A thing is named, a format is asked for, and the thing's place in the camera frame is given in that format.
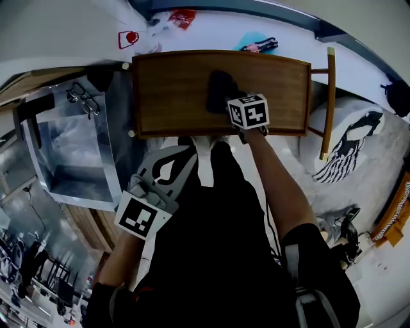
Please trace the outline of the black-rimmed eyeglasses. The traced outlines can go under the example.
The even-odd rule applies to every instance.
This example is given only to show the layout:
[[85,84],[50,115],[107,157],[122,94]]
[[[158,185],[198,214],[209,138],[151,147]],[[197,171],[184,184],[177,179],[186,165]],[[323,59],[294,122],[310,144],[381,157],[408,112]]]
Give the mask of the black-rimmed eyeglasses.
[[66,93],[68,102],[80,103],[83,111],[88,115],[89,119],[92,115],[99,115],[99,105],[79,83],[73,83],[72,86],[66,90]]

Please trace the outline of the person's right forearm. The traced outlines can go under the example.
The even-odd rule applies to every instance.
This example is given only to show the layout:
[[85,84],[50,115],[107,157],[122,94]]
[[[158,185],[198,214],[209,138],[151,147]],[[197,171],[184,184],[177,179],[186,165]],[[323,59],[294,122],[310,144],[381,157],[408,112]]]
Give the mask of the person's right forearm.
[[313,210],[300,186],[258,129],[243,132],[258,170],[279,239],[302,224],[315,224]]

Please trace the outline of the person's left forearm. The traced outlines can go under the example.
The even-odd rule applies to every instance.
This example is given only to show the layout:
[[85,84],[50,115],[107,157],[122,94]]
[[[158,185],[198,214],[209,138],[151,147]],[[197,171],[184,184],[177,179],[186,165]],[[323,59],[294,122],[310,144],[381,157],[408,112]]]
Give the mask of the person's left forearm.
[[123,231],[101,270],[98,282],[116,288],[122,285],[130,288],[136,280],[144,247],[145,240]]

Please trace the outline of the black backpack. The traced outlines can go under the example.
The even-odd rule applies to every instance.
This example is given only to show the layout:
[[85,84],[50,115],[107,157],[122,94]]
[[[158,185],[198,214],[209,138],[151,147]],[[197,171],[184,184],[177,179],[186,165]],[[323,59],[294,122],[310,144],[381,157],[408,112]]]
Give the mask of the black backpack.
[[384,89],[388,104],[400,118],[410,113],[410,86],[405,81],[393,81],[390,85],[380,85]]

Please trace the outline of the black angled stand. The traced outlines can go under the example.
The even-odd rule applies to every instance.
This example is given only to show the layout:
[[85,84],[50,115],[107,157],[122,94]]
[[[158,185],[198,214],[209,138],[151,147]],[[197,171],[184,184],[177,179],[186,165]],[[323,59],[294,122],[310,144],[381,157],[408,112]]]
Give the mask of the black angled stand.
[[55,107],[54,95],[47,94],[28,102],[20,103],[12,110],[15,134],[18,140],[23,140],[21,123],[25,120],[28,126],[32,128],[36,139],[36,147],[42,147],[40,130],[38,128],[37,115],[43,111],[51,110]]

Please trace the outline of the black white striped bag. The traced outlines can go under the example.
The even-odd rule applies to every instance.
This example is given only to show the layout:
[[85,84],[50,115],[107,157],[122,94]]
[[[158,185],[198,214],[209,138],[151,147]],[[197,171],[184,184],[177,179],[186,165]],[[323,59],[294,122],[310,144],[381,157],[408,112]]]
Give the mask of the black white striped bag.
[[324,167],[313,179],[319,183],[337,183],[345,179],[367,159],[366,139],[378,135],[383,127],[382,111],[369,111],[351,124],[331,151]]

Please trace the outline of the white bottle red cap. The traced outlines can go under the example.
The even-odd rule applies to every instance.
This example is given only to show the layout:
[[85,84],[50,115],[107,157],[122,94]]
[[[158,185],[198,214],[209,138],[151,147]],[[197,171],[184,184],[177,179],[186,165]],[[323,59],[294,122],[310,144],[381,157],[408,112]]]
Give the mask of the white bottle red cap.
[[160,43],[146,31],[121,31],[118,33],[118,47],[136,54],[151,54],[161,51]]

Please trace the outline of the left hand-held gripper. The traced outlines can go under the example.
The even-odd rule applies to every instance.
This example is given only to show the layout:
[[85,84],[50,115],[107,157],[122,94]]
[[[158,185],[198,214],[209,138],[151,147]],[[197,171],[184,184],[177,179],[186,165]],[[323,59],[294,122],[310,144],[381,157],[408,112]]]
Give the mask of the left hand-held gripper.
[[[122,193],[115,225],[142,239],[151,239],[178,209],[175,201],[197,161],[187,145],[175,145],[149,153]],[[158,179],[161,168],[172,162],[181,166],[168,179]]]

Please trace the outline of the dark blue cloth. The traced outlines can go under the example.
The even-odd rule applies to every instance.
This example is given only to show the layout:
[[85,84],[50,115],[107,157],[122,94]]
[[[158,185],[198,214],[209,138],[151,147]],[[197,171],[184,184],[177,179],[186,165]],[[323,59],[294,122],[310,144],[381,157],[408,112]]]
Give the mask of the dark blue cloth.
[[214,70],[208,81],[206,109],[210,113],[224,114],[227,101],[246,97],[247,93],[238,88],[233,77],[221,70]]

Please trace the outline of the black metal rack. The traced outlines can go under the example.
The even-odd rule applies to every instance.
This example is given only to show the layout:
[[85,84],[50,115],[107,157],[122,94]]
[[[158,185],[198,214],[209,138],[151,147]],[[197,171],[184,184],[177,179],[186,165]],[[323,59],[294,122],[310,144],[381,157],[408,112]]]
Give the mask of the black metal rack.
[[46,288],[51,290],[59,300],[71,308],[74,297],[74,287],[69,284],[70,269],[67,268],[66,263],[63,264],[61,261],[53,258],[49,258],[45,263],[51,265],[45,280]]

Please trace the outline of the wooden shelf rack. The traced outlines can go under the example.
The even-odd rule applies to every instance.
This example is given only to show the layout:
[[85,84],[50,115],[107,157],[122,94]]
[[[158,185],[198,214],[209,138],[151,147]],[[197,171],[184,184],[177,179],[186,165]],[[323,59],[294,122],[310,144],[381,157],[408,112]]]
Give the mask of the wooden shelf rack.
[[218,90],[211,74],[228,73],[241,91],[264,95],[267,126],[271,135],[322,138],[320,159],[329,152],[336,93],[336,60],[327,50],[327,109],[323,129],[309,123],[312,76],[308,62],[247,51],[174,51],[136,56],[131,73],[136,130],[140,138],[160,136],[232,135],[234,128],[224,114],[208,111],[208,92]]

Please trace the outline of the slatted wooden board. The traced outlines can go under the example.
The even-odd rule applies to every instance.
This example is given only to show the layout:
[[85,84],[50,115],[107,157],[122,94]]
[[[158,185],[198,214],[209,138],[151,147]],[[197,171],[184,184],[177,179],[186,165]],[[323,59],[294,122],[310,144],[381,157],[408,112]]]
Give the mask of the slatted wooden board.
[[61,204],[61,208],[92,249],[112,252],[120,237],[120,229],[114,224],[114,212],[70,204]]

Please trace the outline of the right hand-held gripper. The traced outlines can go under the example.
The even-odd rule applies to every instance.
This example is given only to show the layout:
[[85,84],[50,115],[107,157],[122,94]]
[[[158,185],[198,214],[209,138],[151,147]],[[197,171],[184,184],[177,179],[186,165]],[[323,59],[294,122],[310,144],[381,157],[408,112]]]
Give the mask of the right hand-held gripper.
[[242,144],[247,144],[243,132],[258,129],[263,136],[268,134],[270,123],[268,104],[262,94],[248,95],[227,101],[231,124],[238,131]]

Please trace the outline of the clear plastic storage box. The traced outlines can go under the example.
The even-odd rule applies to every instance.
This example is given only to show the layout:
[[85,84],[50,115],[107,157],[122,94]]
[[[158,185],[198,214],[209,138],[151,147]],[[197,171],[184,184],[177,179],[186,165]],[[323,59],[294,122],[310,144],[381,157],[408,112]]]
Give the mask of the clear plastic storage box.
[[[70,103],[66,90],[79,83],[99,105],[90,119],[80,103]],[[54,95],[55,107],[37,115],[42,147],[32,128],[21,123],[37,177],[57,202],[115,211],[143,146],[128,133],[133,129],[130,72],[88,74],[29,94],[24,102]]]

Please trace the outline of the dark window frame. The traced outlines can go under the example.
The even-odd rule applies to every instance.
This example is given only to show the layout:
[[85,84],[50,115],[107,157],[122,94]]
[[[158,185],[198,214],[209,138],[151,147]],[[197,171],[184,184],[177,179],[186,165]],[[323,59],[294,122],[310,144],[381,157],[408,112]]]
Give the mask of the dark window frame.
[[213,10],[246,13],[293,24],[314,33],[317,41],[336,42],[354,51],[385,73],[390,81],[401,76],[369,47],[340,28],[318,17],[269,0],[126,0],[147,20],[155,13],[172,9]]

